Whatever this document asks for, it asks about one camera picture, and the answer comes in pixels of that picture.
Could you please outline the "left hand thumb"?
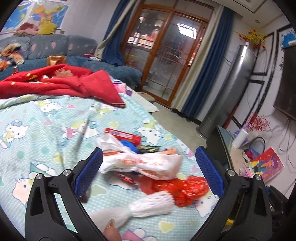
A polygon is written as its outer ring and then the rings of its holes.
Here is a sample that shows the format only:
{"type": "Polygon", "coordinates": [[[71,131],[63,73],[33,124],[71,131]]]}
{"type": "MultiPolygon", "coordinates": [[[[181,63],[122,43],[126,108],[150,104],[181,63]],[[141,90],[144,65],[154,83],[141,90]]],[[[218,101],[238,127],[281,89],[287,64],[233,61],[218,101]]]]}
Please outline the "left hand thumb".
{"type": "Polygon", "coordinates": [[[108,241],[122,241],[119,231],[115,228],[115,221],[111,219],[103,231],[108,241]]]}

